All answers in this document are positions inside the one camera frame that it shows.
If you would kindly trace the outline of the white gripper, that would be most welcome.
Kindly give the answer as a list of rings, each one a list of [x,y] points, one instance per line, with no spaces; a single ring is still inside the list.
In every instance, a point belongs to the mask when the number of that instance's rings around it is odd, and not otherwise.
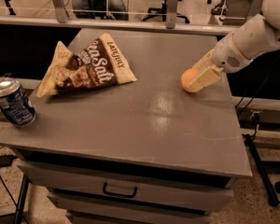
[[[222,69],[225,73],[236,73],[251,63],[238,49],[233,34],[226,35],[217,42],[214,50],[208,51],[193,65],[194,77],[187,82],[187,89],[200,91],[221,80]]]

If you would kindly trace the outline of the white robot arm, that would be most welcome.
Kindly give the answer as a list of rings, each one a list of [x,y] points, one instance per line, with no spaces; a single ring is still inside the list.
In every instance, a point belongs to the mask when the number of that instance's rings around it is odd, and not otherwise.
[[[261,14],[218,41],[182,75],[182,87],[197,92],[219,81],[222,73],[236,73],[260,55],[279,49],[280,0],[263,0]]]

